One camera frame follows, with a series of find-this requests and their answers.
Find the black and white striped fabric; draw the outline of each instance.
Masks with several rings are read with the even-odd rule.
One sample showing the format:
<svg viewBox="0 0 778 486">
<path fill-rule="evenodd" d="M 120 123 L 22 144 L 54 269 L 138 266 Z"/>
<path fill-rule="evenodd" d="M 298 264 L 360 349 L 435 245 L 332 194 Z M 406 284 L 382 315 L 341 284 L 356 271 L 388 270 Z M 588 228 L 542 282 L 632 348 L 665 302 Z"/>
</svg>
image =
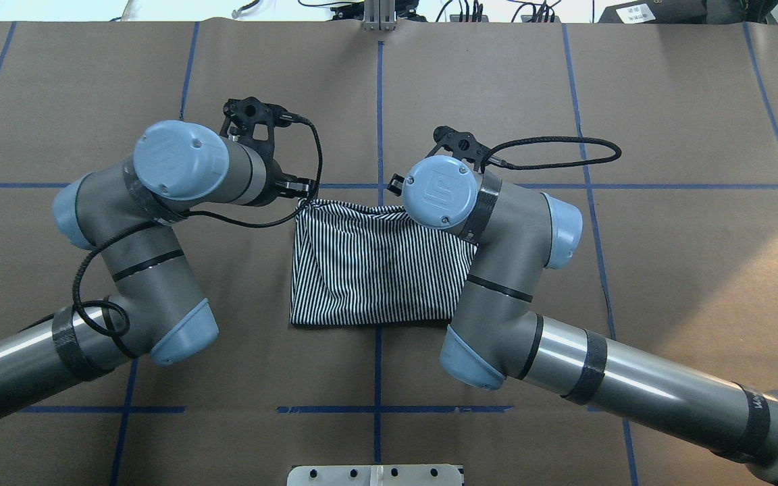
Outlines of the black and white striped fabric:
<svg viewBox="0 0 778 486">
<path fill-rule="evenodd" d="M 451 320 L 474 252 L 402 206 L 313 200 L 296 216 L 290 323 Z"/>
</svg>

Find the cable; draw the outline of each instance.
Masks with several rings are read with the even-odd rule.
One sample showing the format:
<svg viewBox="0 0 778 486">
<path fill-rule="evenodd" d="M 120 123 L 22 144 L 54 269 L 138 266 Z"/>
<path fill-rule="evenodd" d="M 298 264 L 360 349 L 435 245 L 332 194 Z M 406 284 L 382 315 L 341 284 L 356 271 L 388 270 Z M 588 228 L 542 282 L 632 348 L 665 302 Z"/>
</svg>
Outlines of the cable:
<svg viewBox="0 0 778 486">
<path fill-rule="evenodd" d="M 240 225 L 241 227 L 251 227 L 251 228 L 273 227 L 273 225 L 280 225 L 282 223 L 290 221 L 291 219 L 299 215 L 299 213 L 302 212 L 302 210 L 305 209 L 305 207 L 308 206 L 312 200 L 314 200 L 314 197 L 317 194 L 317 190 L 318 188 L 320 188 L 320 177 L 323 172 L 323 150 L 320 145 L 320 136 L 317 135 L 317 128 L 314 126 L 313 123 L 311 123 L 311 120 L 296 114 L 293 114 L 293 117 L 294 117 L 293 123 L 306 124 L 307 126 L 309 126 L 309 128 L 311 128 L 311 133 L 312 135 L 314 135 L 314 144 L 317 147 L 317 176 L 315 179 L 314 187 L 312 187 L 311 191 L 309 191 L 308 196 L 305 198 L 305 201 L 296 206 L 296 210 L 294 210 L 289 215 L 284 216 L 284 218 L 269 223 L 248 223 L 244 221 L 237 221 L 237 219 L 231 219 L 226 216 L 219 215 L 219 213 L 213 213 L 211 211 L 186 210 L 181 212 L 180 215 L 185 218 L 188 218 L 189 216 L 208 216 L 210 218 L 219 219 L 219 221 L 224 221 L 229 224 Z"/>
<path fill-rule="evenodd" d="M 80 264 L 80 268 L 77 268 L 77 274 L 74 275 L 74 284 L 71 286 L 71 297 L 74 301 L 74 311 L 77 312 L 78 316 L 83 319 L 83 322 L 86 323 L 87 326 L 92 328 L 92 330 L 98 334 L 105 335 L 108 338 L 120 338 L 121 336 L 126 335 L 128 329 L 130 329 L 130 319 L 128 318 L 128 313 L 124 310 L 124 308 L 118 304 L 115 304 L 114 302 L 110 302 L 108 300 L 89 300 L 83 302 L 80 299 L 80 284 L 83 282 L 83 276 L 86 274 L 86 269 L 89 268 L 89 264 L 95 257 L 100 255 L 101 252 L 108 249 L 110 246 L 116 244 L 118 241 L 126 239 L 132 234 L 139 233 L 151 227 L 157 227 L 159 224 L 160 223 L 154 221 L 146 221 L 121 231 L 121 233 L 112 237 L 110 240 L 106 240 L 101 246 L 97 247 L 93 251 L 90 251 L 89 255 L 86 255 L 86 258 L 83 259 L 83 263 Z M 92 317 L 89 317 L 89 314 L 86 313 L 87 305 L 108 308 L 109 310 L 119 314 L 122 317 L 121 329 L 114 329 L 111 325 L 109 327 L 99 326 L 99 324 L 96 323 L 95 320 L 92 320 Z"/>
<path fill-rule="evenodd" d="M 518 13 L 521 13 L 521 9 L 523 9 L 523 8 L 527 7 L 528 5 L 532 6 L 532 8 L 534 9 L 534 15 L 536 15 L 536 7 L 537 7 L 536 3 L 530 3 L 530 2 L 515 2 L 514 0 L 509 0 L 509 1 L 510 1 L 510 2 L 512 2 L 512 3 L 520 3 L 520 4 L 521 4 L 521 5 L 518 7 L 518 9 L 516 9 L 516 10 L 515 10 L 515 15 L 513 15 L 513 16 L 512 16 L 512 20 L 510 20 L 510 21 L 509 21 L 509 22 L 510 22 L 510 24 L 512 24 L 512 22 L 515 22 L 515 18 L 518 16 Z"/>
<path fill-rule="evenodd" d="M 311 3 L 302 3 L 302 0 L 297 0 L 297 2 L 299 2 L 299 4 L 302 5 L 303 7 L 331 7 L 333 5 L 353 5 L 354 3 L 359 3 L 359 2 L 330 2 L 330 3 L 311 4 Z"/>
<path fill-rule="evenodd" d="M 234 13 L 234 15 L 232 15 L 232 18 L 238 18 L 238 17 L 239 17 L 239 16 L 241 16 L 241 15 L 242 15 L 242 14 L 243 14 L 243 13 L 244 13 L 246 10 L 248 10 L 248 9 L 253 9 L 254 7 L 256 7 L 258 3 L 260 3 L 260 0 L 253 0 L 253 2 L 251 2 L 251 3 L 248 3 L 247 5 L 242 5 L 240 8 L 238 8 L 238 9 L 235 9 L 235 10 L 232 12 L 232 13 Z"/>
<path fill-rule="evenodd" d="M 440 18 L 442 16 L 442 13 L 446 11 L 446 7 L 448 7 L 448 4 L 455 2 L 455 0 L 448 0 L 448 2 L 444 3 L 444 6 L 440 9 L 440 13 L 438 13 L 438 16 L 434 19 L 435 22 L 440 22 Z"/>
<path fill-rule="evenodd" d="M 512 163 L 493 163 L 489 162 L 491 156 L 495 153 L 508 149 L 509 147 L 517 147 L 519 145 L 533 145 L 533 144 L 550 144 L 551 142 L 561 142 L 561 144 L 593 144 L 602 145 L 608 147 L 614 151 L 614 155 L 608 157 L 594 158 L 590 160 L 581 160 L 577 162 L 564 162 L 564 163 L 541 163 L 537 165 L 513 165 Z M 509 170 L 537 170 L 537 169 L 556 169 L 560 167 L 577 167 L 580 165 L 592 165 L 594 163 L 606 163 L 617 160 L 623 155 L 623 151 L 614 142 L 602 140 L 601 138 L 589 138 L 589 136 L 532 136 L 532 138 L 521 138 L 518 140 L 512 140 L 510 142 L 504 142 L 499 144 L 490 151 L 486 152 L 482 156 L 482 168 L 481 172 L 485 172 L 485 166 L 489 163 Z"/>
<path fill-rule="evenodd" d="M 24 328 L 20 329 L 19 332 L 23 332 L 26 329 L 32 329 L 32 328 L 34 328 L 34 326 L 37 326 L 38 324 L 46 323 L 47 321 L 49 321 L 53 317 L 55 317 L 55 314 L 47 314 L 47 316 L 41 317 L 37 321 L 35 321 L 35 322 L 31 323 L 31 324 L 28 324 L 28 326 L 25 326 Z"/>
</svg>

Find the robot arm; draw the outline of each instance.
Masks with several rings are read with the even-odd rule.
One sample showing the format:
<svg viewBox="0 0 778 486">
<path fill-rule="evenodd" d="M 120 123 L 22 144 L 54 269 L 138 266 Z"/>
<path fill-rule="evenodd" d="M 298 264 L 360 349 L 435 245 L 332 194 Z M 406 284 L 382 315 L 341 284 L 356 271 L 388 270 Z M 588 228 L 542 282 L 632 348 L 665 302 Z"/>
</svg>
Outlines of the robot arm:
<svg viewBox="0 0 778 486">
<path fill-rule="evenodd" d="M 580 212 L 471 171 L 458 160 L 466 157 L 433 153 L 392 185 L 416 222 L 478 243 L 440 355 L 450 375 L 488 390 L 521 379 L 778 484 L 778 390 L 723 381 L 529 311 L 542 269 L 562 267 L 577 247 Z"/>
<path fill-rule="evenodd" d="M 214 341 L 212 310 L 170 225 L 200 203 L 263 206 L 313 197 L 317 184 L 272 159 L 274 126 L 311 122 L 254 98 L 231 99 L 224 111 L 223 136 L 181 121 L 154 124 L 124 162 L 56 196 L 56 226 L 75 246 L 103 250 L 118 294 L 62 308 L 0 342 L 0 418 L 143 354 L 168 366 Z M 267 126 L 268 140 L 253 140 L 255 124 Z"/>
</svg>

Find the white label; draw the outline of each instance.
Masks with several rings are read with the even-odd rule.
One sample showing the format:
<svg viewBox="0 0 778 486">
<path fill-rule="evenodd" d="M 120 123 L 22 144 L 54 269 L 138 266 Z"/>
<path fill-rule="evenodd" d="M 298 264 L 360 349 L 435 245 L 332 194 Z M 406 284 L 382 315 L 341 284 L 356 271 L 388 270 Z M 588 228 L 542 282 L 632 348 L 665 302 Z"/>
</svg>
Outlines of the white label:
<svg viewBox="0 0 778 486">
<path fill-rule="evenodd" d="M 651 12 L 650 7 L 648 7 L 648 4 L 646 3 L 633 5 L 631 7 L 623 7 L 623 9 L 617 9 L 615 11 L 624 24 L 640 24 L 640 22 L 656 20 L 654 13 Z"/>
</svg>

